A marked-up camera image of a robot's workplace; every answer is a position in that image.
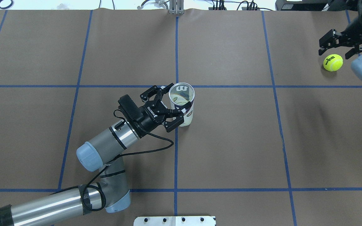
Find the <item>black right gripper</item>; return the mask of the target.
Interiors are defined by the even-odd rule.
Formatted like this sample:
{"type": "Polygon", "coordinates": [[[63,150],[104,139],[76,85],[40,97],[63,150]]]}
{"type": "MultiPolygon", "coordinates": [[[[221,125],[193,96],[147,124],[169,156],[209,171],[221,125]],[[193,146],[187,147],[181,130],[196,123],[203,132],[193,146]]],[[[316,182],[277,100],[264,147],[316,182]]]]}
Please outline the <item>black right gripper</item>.
{"type": "Polygon", "coordinates": [[[352,47],[345,54],[346,60],[362,53],[362,20],[354,20],[341,33],[336,30],[329,30],[319,39],[318,55],[321,56],[326,50],[340,47],[340,43],[345,47],[352,47]]]}

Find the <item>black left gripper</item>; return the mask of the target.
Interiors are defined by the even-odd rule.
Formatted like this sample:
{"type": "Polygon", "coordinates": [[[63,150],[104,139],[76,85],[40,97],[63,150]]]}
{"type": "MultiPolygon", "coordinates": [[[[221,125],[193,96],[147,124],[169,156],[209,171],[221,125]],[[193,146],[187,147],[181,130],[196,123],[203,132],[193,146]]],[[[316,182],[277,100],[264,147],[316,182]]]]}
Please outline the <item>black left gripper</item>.
{"type": "Polygon", "coordinates": [[[141,107],[137,107],[134,116],[134,124],[136,131],[141,137],[151,133],[159,125],[162,125],[166,132],[171,132],[177,127],[185,127],[191,124],[191,102],[183,106],[175,105],[173,109],[165,107],[161,102],[163,96],[167,94],[174,83],[167,86],[153,85],[147,91],[140,95],[141,100],[145,103],[141,107]]]}

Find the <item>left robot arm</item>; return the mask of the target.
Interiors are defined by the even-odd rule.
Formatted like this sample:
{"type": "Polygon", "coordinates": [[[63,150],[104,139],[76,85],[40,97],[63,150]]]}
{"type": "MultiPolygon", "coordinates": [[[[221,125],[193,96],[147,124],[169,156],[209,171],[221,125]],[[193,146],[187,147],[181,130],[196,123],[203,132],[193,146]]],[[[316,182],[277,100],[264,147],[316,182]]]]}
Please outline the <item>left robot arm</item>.
{"type": "Polygon", "coordinates": [[[0,85],[0,206],[89,181],[75,149],[114,122],[117,95],[136,85],[0,85]]]}

